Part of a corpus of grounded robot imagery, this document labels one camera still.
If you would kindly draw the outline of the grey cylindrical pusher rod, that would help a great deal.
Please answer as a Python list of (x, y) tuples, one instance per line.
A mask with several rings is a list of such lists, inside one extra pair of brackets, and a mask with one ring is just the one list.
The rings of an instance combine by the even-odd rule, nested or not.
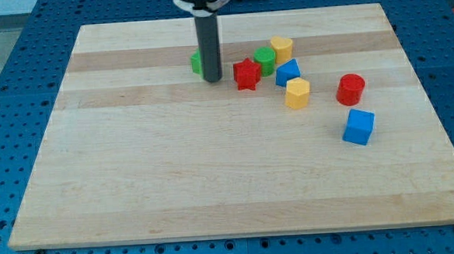
[(218, 82), (222, 79), (218, 16), (214, 12), (208, 17), (195, 16), (194, 21), (199, 46), (201, 76), (206, 82)]

